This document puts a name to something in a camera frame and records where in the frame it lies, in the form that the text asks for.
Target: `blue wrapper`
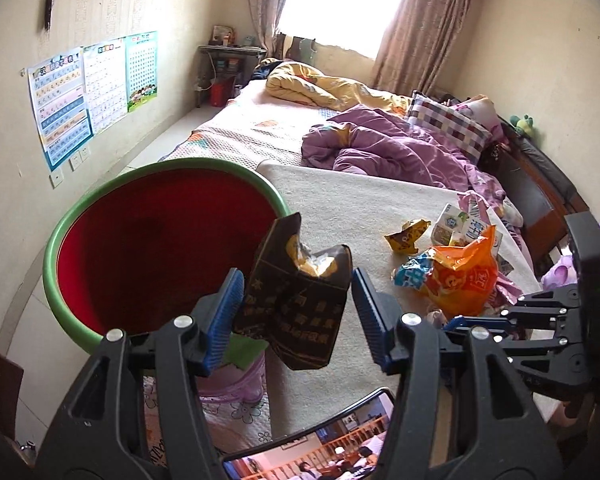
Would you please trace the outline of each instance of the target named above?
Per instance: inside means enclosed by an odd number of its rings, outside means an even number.
[[[409,258],[406,263],[394,270],[394,284],[420,290],[432,267],[433,260],[426,252]]]

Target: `pink pillow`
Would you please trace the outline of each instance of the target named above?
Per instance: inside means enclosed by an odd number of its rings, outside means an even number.
[[[450,108],[484,126],[496,142],[506,142],[496,107],[487,96],[478,95]]]

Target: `yellow blanket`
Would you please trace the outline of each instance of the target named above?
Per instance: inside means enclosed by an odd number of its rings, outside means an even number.
[[[267,93],[278,99],[301,105],[343,112],[363,104],[404,116],[411,98],[375,90],[360,81],[324,75],[312,66],[296,61],[285,62],[271,71]]]

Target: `orange railing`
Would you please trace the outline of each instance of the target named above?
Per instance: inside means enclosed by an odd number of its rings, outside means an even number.
[[[316,469],[327,467],[330,460],[336,459],[335,449],[337,447],[343,447],[344,454],[355,452],[365,440],[370,439],[375,434],[385,432],[388,422],[389,418],[386,415],[383,415],[380,418],[376,418],[376,420],[371,420],[362,426],[359,426],[344,436],[317,447],[313,451],[296,458],[292,462],[287,462],[286,464],[267,469],[266,471],[244,476],[242,477],[242,480],[288,480],[289,478],[300,474],[298,465],[302,462],[307,462],[311,464],[312,468]]]

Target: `educational wall chart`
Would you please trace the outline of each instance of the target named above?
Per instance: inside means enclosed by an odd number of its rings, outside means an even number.
[[[84,98],[82,49],[74,48],[27,72],[40,142],[54,170],[93,137]]]
[[[132,111],[158,94],[158,33],[127,36],[126,95]]]
[[[125,40],[84,48],[84,84],[95,135],[126,116]]]

